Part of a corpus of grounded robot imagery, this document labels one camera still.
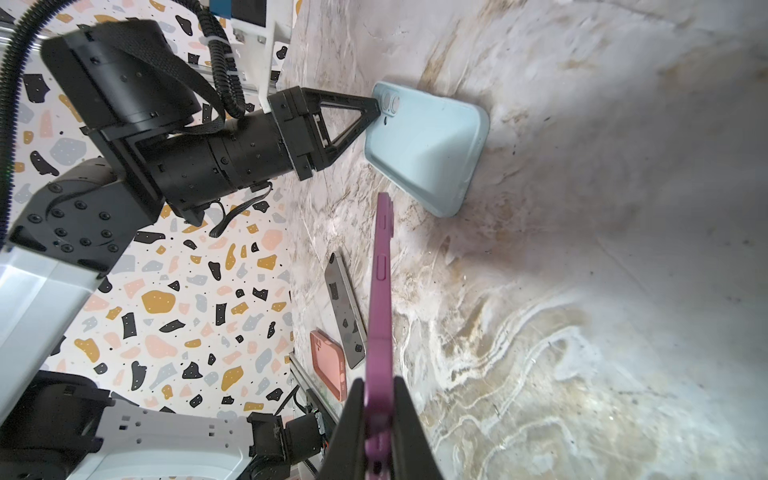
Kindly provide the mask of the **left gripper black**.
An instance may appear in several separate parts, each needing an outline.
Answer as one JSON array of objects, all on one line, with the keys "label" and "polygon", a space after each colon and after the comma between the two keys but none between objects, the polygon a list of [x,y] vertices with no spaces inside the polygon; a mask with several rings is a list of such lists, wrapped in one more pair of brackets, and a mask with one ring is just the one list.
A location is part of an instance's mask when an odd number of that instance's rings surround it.
[{"label": "left gripper black", "polygon": [[167,135],[139,147],[174,214],[199,225],[217,199],[258,191],[291,172],[308,179],[332,166],[381,115],[372,97],[300,87],[268,103],[270,112],[229,120],[216,133]]}]

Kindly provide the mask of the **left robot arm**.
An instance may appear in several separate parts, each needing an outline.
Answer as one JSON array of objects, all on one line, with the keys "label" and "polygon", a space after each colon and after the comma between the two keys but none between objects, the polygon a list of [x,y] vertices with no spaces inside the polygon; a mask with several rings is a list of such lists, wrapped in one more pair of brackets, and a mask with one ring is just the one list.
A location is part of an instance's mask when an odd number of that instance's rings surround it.
[{"label": "left robot arm", "polygon": [[164,207],[193,226],[226,195],[331,166],[381,113],[371,97],[293,87],[229,119],[211,82],[161,27],[130,19],[45,40],[41,56],[99,156],[1,219],[1,475],[284,479],[318,454],[322,422],[234,421],[143,409],[46,358],[138,232]]}]

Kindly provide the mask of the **light blue phone case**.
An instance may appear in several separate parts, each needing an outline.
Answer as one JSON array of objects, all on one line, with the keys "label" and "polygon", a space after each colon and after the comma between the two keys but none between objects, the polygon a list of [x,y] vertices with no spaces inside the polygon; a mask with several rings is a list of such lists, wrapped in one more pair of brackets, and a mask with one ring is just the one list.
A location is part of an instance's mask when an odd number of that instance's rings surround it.
[{"label": "light blue phone case", "polygon": [[366,160],[432,215],[455,216],[490,131],[486,110],[384,81],[372,96],[381,117],[366,130]]}]

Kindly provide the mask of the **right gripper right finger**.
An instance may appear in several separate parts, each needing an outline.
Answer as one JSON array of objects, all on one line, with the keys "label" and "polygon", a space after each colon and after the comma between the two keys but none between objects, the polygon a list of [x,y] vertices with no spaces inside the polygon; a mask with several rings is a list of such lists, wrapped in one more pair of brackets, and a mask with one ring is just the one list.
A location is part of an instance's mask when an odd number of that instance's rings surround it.
[{"label": "right gripper right finger", "polygon": [[402,377],[394,378],[392,478],[443,480]]}]

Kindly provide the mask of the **purple edged phone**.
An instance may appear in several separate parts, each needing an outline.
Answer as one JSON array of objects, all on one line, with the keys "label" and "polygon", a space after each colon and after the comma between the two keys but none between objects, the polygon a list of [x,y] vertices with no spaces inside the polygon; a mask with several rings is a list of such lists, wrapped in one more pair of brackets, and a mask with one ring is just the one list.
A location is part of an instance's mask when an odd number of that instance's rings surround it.
[{"label": "purple edged phone", "polygon": [[367,363],[364,393],[366,477],[392,479],[394,373],[391,248],[394,213],[390,196],[377,196],[369,295]]}]

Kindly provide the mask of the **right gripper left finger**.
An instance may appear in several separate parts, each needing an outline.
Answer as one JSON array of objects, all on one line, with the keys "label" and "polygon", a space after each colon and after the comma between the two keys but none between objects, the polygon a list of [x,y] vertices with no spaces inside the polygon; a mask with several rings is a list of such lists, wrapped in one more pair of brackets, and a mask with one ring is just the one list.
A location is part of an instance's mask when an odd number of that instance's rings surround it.
[{"label": "right gripper left finger", "polygon": [[363,480],[366,471],[364,390],[356,379],[348,391],[330,447],[318,471],[318,480]]}]

